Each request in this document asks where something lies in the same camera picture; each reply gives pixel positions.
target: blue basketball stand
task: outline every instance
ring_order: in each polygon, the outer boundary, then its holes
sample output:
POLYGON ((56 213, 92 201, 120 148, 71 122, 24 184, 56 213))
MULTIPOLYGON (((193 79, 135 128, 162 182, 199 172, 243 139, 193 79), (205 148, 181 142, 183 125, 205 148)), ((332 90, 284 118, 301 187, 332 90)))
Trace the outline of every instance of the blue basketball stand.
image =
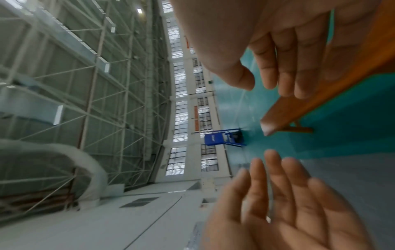
POLYGON ((246 146, 244 138, 240 129, 223 129, 215 130, 210 134, 204 136, 204 143, 207 146, 213 145, 231 145, 236 147, 246 146))

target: human hand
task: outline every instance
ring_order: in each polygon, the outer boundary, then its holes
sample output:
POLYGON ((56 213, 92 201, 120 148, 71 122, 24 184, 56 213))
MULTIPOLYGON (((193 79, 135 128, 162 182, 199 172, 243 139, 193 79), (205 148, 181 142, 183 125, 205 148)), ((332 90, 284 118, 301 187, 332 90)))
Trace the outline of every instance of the human hand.
POLYGON ((321 75, 340 78, 369 32, 381 0, 170 0, 201 62, 231 86, 252 90, 240 63, 249 47, 263 85, 307 98, 321 75), (323 62, 330 11, 335 29, 323 62))
POLYGON ((273 189, 273 214, 267 222, 267 180, 263 162, 224 189, 206 222, 205 250, 373 250, 369 235, 351 206, 321 180, 310 178, 294 158, 265 152, 273 189), (249 207, 241 215, 243 198, 249 207))

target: hand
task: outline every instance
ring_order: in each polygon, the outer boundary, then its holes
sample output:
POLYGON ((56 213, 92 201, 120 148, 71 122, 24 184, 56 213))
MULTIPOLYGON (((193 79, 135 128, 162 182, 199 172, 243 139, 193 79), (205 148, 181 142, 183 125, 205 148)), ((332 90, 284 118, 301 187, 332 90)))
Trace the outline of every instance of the hand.
POLYGON ((381 0, 171 0, 199 59, 231 86, 252 90, 240 63, 249 47, 263 85, 281 96, 313 94, 321 72, 336 80, 352 64, 381 0), (323 63, 330 11, 331 49, 323 63))
POLYGON ((373 250, 351 206, 321 180, 310 178, 294 158, 265 152, 274 208, 267 222, 267 180, 263 162, 253 159, 251 176, 241 169, 224 189, 206 222, 205 250, 373 250), (243 198, 249 207, 241 216, 243 198))

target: teal floor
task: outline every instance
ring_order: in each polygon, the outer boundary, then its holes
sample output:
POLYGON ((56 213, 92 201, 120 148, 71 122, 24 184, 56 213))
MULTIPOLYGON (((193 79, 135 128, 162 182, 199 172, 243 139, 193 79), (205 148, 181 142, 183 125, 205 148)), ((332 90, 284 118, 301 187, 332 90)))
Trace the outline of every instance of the teal floor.
POLYGON ((395 152, 395 74, 366 79, 307 114, 300 122, 313 127, 313 134, 279 132, 265 137, 259 120, 279 95, 276 89, 264 89, 251 51, 246 51, 242 64, 256 79, 256 86, 250 92, 232 88, 214 77, 221 126, 241 128, 247 144, 242 149, 227 146, 233 174, 270 148, 283 157, 299 159, 395 152))

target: curved duct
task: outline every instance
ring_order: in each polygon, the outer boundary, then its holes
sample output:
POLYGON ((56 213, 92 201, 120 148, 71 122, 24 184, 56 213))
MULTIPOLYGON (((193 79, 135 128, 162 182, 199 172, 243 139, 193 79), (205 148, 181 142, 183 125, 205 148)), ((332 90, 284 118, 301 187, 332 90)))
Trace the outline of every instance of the curved duct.
POLYGON ((63 144, 36 144, 23 141, 0 139, 0 154, 58 153, 67 156, 74 167, 84 169, 91 178, 88 188, 78 201, 94 201, 100 198, 107 187, 107 173, 89 154, 63 144))

